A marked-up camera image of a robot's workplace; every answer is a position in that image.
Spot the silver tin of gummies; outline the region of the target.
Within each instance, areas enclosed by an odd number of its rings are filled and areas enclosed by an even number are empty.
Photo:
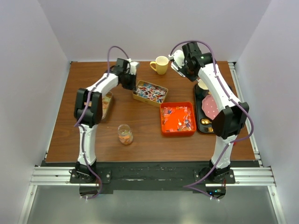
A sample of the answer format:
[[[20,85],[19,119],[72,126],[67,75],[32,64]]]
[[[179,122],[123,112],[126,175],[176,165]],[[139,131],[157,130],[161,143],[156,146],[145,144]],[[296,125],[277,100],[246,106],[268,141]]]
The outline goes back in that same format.
[[[102,97],[102,122],[105,122],[109,116],[109,112],[113,104],[113,94],[108,92],[105,96]]]

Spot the gold tin of lollipops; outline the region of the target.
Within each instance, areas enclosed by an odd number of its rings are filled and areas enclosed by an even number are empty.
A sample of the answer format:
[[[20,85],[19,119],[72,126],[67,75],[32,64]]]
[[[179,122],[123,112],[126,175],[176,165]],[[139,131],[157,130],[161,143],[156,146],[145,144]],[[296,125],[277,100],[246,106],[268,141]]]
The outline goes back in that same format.
[[[168,89],[157,84],[140,80],[136,84],[136,90],[133,92],[133,99],[146,104],[160,107],[165,101]]]

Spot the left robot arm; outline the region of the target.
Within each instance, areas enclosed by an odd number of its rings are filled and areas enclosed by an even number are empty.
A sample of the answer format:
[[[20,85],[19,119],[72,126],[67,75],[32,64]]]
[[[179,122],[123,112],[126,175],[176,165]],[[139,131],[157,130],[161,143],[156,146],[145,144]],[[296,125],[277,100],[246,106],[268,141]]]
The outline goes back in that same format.
[[[79,128],[79,156],[72,171],[72,177],[81,178],[86,183],[98,179],[96,172],[95,137],[98,124],[102,120],[103,97],[113,88],[121,85],[124,89],[135,90],[139,63],[131,59],[118,58],[103,76],[93,85],[80,88],[76,94],[74,118]]]

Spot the metal scoop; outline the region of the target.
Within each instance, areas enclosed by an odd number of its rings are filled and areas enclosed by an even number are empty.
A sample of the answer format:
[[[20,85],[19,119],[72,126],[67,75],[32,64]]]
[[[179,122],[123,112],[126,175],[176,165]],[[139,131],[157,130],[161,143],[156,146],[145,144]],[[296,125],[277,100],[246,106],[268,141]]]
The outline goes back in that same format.
[[[185,77],[185,73],[184,73],[184,70],[182,68],[180,68],[175,61],[173,61],[171,63],[171,68],[176,72],[178,73],[181,77]]]

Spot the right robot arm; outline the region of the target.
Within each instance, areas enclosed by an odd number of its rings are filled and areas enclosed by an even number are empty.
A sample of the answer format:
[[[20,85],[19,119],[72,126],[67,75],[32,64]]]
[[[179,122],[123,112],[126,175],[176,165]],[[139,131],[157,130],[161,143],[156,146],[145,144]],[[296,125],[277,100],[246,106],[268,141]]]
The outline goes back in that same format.
[[[210,167],[203,170],[198,183],[206,178],[219,183],[230,170],[230,157],[234,143],[244,127],[249,105],[242,103],[225,82],[213,52],[203,54],[198,42],[187,42],[182,47],[184,54],[184,75],[191,81],[199,78],[210,91],[217,105],[218,114],[212,121],[216,135],[214,154]]]

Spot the clear plastic jar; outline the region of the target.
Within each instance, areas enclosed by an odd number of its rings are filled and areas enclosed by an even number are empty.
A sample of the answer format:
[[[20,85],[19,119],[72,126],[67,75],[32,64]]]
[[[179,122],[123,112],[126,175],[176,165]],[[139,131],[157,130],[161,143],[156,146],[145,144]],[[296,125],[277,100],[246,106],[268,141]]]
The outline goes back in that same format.
[[[129,145],[133,142],[133,134],[129,125],[121,124],[118,126],[119,140],[124,145]]]

